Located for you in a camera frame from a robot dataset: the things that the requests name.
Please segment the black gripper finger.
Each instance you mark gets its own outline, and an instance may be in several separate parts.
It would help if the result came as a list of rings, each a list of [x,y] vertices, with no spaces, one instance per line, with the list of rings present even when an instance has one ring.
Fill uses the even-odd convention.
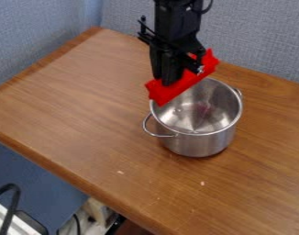
[[[154,46],[149,46],[149,59],[152,66],[152,74],[156,79],[161,78],[161,50]]]
[[[181,58],[170,51],[161,54],[161,83],[164,86],[172,85],[182,75],[184,67]]]

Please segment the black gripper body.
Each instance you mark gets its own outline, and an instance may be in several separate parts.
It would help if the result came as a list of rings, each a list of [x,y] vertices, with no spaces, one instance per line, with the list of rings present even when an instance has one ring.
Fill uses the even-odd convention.
[[[201,57],[205,48],[197,40],[201,15],[206,12],[204,0],[153,0],[154,28],[145,25],[145,16],[138,23],[138,39],[164,51],[170,51],[181,58],[184,69],[193,73],[201,71]]]

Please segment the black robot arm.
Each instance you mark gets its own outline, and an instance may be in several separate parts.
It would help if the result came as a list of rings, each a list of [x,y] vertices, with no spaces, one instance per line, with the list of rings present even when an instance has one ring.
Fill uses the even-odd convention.
[[[164,86],[174,84],[182,77],[184,69],[194,74],[201,72],[201,57],[205,48],[197,40],[201,15],[213,4],[209,0],[153,0],[154,29],[145,24],[145,16],[138,19],[138,40],[149,46],[152,74]]]

